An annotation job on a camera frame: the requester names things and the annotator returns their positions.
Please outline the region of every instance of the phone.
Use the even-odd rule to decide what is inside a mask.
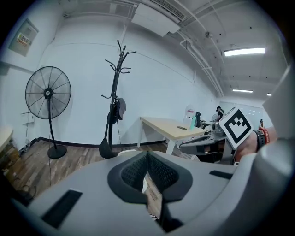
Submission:
[[[181,127],[181,126],[178,126],[177,128],[182,129],[182,130],[187,130],[186,128]]]

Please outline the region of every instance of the wooden floor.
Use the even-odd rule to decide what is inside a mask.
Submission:
[[[50,187],[49,185],[49,172],[51,172],[51,185],[54,185],[67,177],[72,172],[80,169],[81,167],[97,161],[105,161],[100,156],[98,148],[88,147],[71,147],[67,146],[67,153],[60,159],[50,159],[49,170],[49,158],[47,156],[47,150],[49,148],[49,142],[39,141],[36,142],[27,153],[23,154],[21,159],[24,162],[24,168],[21,169],[16,176],[13,183],[15,189],[21,189],[24,185],[29,187],[29,192],[35,197]],[[152,144],[144,145],[140,148],[134,147],[117,147],[113,148],[114,152],[120,152],[122,150],[135,149],[138,151],[160,151],[166,152],[167,144]],[[181,158],[190,159],[191,155],[182,153],[176,147],[173,150],[172,155],[179,156]],[[155,215],[160,215],[161,207],[161,194],[155,187],[153,181],[147,174],[146,180],[148,183],[148,189],[145,194],[148,196],[148,211]]]

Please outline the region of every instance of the desk leg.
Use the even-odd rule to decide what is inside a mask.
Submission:
[[[166,150],[166,153],[167,153],[167,154],[169,154],[169,155],[172,154],[173,149],[174,149],[174,147],[175,147],[175,143],[176,143],[175,140],[171,140],[171,139],[169,140],[168,148],[167,148],[167,150]]]
[[[140,143],[142,141],[142,131],[143,131],[143,123],[140,121],[140,128],[139,128],[139,136],[138,136],[138,142],[137,142],[137,147],[140,147]]]

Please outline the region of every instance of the coat rack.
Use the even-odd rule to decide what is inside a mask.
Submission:
[[[132,54],[132,53],[136,53],[136,52],[131,52],[131,53],[127,52],[125,54],[126,46],[124,46],[123,50],[122,50],[119,40],[117,40],[117,42],[118,42],[118,45],[120,48],[120,55],[119,55],[120,58],[119,58],[117,66],[115,66],[114,63],[112,63],[108,60],[105,60],[108,63],[110,63],[110,67],[115,71],[114,79],[112,82],[111,95],[109,97],[101,95],[102,97],[104,97],[106,99],[112,98],[111,103],[110,103],[110,112],[109,112],[109,116],[107,118],[105,137],[100,144],[100,154],[105,159],[110,159],[112,157],[117,156],[117,153],[112,152],[112,126],[113,126],[113,120],[114,120],[114,108],[117,106],[117,102],[118,102],[116,93],[117,93],[119,75],[120,75],[120,73],[122,73],[122,74],[130,73],[129,71],[122,71],[122,70],[130,70],[131,69],[129,67],[122,68],[122,64],[123,64],[125,58],[127,57],[127,55]],[[109,134],[108,142],[106,140],[107,133]]]

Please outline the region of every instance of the white wall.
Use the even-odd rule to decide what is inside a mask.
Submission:
[[[16,31],[28,18],[39,30],[26,57],[8,49]],[[25,144],[25,125],[20,113],[27,112],[24,93],[32,73],[37,70],[44,50],[52,42],[62,19],[62,9],[55,0],[36,1],[19,19],[1,48],[0,62],[9,65],[7,74],[0,76],[0,126],[13,127],[13,139],[20,149]],[[28,138],[40,136],[39,119],[30,124]]]
[[[262,119],[263,119],[264,126],[266,128],[273,126],[270,117],[268,116],[268,114],[266,113],[265,109],[262,106],[265,100],[258,100],[258,99],[251,99],[251,98],[247,99],[247,98],[241,98],[241,97],[223,97],[223,98],[219,98],[219,102],[230,102],[230,103],[262,108],[263,109]]]
[[[117,39],[123,22],[114,17],[91,16],[67,19],[48,46],[41,63],[65,72],[71,82],[71,101],[67,109],[53,120],[55,138],[65,142],[100,144],[106,127],[106,116],[114,71],[104,60],[118,62]],[[183,120],[184,110],[193,104],[202,118],[209,120],[217,106],[215,94],[196,62],[168,37],[160,36],[132,23],[123,45],[129,55],[123,67],[130,74],[121,74],[117,95],[123,97],[127,110],[119,121],[122,143],[136,143],[140,116]],[[48,136],[48,124],[42,122],[41,136]],[[146,128],[142,142],[163,139]],[[117,127],[113,143],[118,144]]]

